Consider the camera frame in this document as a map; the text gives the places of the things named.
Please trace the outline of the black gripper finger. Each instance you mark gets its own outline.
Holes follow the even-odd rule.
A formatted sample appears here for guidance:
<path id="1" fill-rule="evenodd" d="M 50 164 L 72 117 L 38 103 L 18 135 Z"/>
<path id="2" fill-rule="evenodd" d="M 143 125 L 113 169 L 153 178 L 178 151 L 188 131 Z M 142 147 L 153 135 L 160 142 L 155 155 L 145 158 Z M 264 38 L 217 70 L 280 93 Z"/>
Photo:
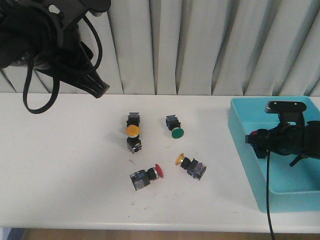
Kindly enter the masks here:
<path id="1" fill-rule="evenodd" d="M 105 83 L 96 71 L 77 76 L 74 86 L 92 95 L 96 99 L 101 98 L 110 86 Z"/>
<path id="2" fill-rule="evenodd" d="M 246 144 L 257 144 L 258 136 L 257 135 L 246 135 L 245 136 L 245 143 Z"/>

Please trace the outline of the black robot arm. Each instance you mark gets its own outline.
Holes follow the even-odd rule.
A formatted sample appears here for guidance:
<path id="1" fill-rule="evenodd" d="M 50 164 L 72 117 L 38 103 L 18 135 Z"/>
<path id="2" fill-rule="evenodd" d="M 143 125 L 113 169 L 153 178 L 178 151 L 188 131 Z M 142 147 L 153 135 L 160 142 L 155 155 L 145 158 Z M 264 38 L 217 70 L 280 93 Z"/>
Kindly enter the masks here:
<path id="1" fill-rule="evenodd" d="M 25 83 L 28 61 L 48 65 L 58 79 L 98 84 L 89 98 L 100 98 L 106 84 L 114 94 L 235 95 L 252 93 L 259 58 L 257 0 L 105 0 L 92 19 L 100 38 L 94 64 L 81 43 L 93 33 L 79 29 L 89 11 L 83 8 L 67 28 L 56 28 L 49 15 L 19 0 L 0 3 L 2 92 Z"/>
<path id="2" fill-rule="evenodd" d="M 253 147 L 259 159 L 268 152 L 295 155 L 289 164 L 292 167 L 302 159 L 320 158 L 320 122 L 308 121 L 306 126 L 280 123 L 271 129 L 260 128 L 246 135 L 245 142 Z"/>

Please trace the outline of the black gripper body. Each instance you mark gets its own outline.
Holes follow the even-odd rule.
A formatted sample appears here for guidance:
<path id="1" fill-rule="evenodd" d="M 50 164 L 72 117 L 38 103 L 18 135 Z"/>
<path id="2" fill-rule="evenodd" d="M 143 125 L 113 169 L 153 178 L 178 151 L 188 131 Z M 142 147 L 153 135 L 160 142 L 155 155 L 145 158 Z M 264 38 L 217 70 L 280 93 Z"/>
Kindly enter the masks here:
<path id="1" fill-rule="evenodd" d="M 285 143 L 288 143 L 289 132 L 293 130 L 292 126 L 274 127 L 272 129 L 257 129 L 257 144 L 252 144 L 252 148 L 258 159 L 264 159 L 267 153 L 273 152 L 281 156 L 288 156 L 292 153 Z"/>
<path id="2" fill-rule="evenodd" d="M 75 85 L 77 76 L 97 72 L 100 57 L 92 64 L 94 54 L 80 37 L 79 22 L 83 20 L 100 47 L 98 33 L 86 15 L 66 28 L 58 14 L 34 14 L 32 17 L 32 27 L 38 32 L 32 60 L 36 71 L 69 85 Z"/>

